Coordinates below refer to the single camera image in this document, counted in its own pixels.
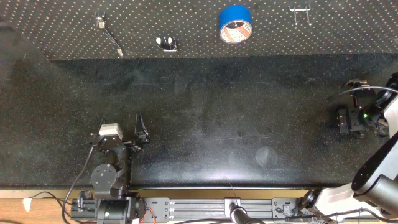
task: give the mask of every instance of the pegboard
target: pegboard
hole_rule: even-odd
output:
[[[234,4],[250,10],[253,33],[226,44],[218,16]],[[297,12],[296,25],[289,6],[311,7],[312,25],[304,12]],[[105,12],[122,58],[398,52],[398,1],[0,0],[0,16],[49,60],[120,58],[96,29],[96,12]],[[177,53],[156,46],[156,37],[165,35],[176,38]]]

